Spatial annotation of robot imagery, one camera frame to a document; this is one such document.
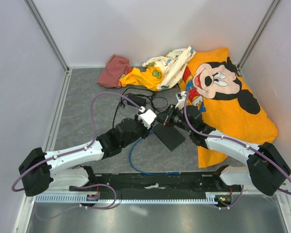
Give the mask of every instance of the cartoon eye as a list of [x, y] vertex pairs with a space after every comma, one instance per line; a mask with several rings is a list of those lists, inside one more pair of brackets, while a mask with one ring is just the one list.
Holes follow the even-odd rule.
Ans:
[[224, 82], [224, 81], [221, 81], [219, 79], [214, 79], [213, 80], [213, 83], [219, 85], [219, 86], [228, 86], [228, 83], [227, 82]]
[[214, 78], [225, 79], [226, 76], [223, 75], [221, 72], [217, 72], [213, 75]]

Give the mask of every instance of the white wall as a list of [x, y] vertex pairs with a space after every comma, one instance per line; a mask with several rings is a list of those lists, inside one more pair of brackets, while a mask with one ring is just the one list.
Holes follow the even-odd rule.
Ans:
[[69, 66], [131, 65], [171, 49], [227, 46], [238, 62], [271, 0], [34, 0]]
[[291, 0], [281, 2], [242, 74], [278, 127], [275, 146], [291, 168]]
[[12, 232], [24, 193], [11, 186], [46, 140], [64, 76], [23, 0], [0, 0], [0, 233]]

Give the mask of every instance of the cartoon character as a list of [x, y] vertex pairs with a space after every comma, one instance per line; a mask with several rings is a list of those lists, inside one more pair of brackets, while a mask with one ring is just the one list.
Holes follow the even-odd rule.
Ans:
[[240, 107], [246, 112], [258, 114], [260, 105], [257, 99], [253, 97], [249, 90], [242, 90], [242, 82], [237, 78], [236, 74], [237, 68], [232, 64], [229, 57], [227, 62], [201, 64], [197, 68], [192, 82], [187, 83], [186, 89], [189, 91], [190, 101], [192, 103], [195, 101], [194, 105], [201, 105], [201, 96], [213, 100], [237, 99]]

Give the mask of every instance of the gray floor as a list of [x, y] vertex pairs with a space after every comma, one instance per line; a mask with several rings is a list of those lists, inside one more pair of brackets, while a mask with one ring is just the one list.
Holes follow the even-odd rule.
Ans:
[[[242, 196], [230, 210], [206, 205], [121, 204], [110, 210], [76, 208], [51, 221], [35, 216], [34, 233], [286, 233], [276, 198]], [[38, 204], [48, 218], [76, 204]]]
[[[97, 84], [97, 79], [103, 68], [74, 69], [65, 100], [62, 119], [57, 135], [55, 149], [65, 149], [85, 143], [92, 139], [93, 131], [90, 124], [89, 107], [92, 97], [103, 91], [116, 93], [123, 92], [123, 88], [105, 88]], [[177, 103], [175, 94], [180, 91], [179, 87], [162, 91], [158, 96], [168, 99], [169, 103]], [[94, 106], [94, 117], [97, 134], [105, 133], [112, 127], [112, 119], [118, 104], [117, 96], [102, 96]], [[156, 106], [165, 106], [165, 100], [157, 99]], [[133, 117], [136, 113], [134, 107], [128, 106], [122, 110], [127, 116]], [[118, 114], [116, 122], [123, 117]], [[186, 138], [188, 134], [180, 130]], [[132, 145], [122, 150], [122, 153], [102, 161], [90, 162], [95, 172], [134, 172], [128, 161], [129, 150]], [[136, 146], [133, 154], [134, 165], [145, 171], [214, 171], [221, 165], [241, 166], [241, 163], [227, 158], [223, 163], [209, 168], [198, 168], [197, 148], [188, 138], [173, 152], [155, 136], [151, 135]]]

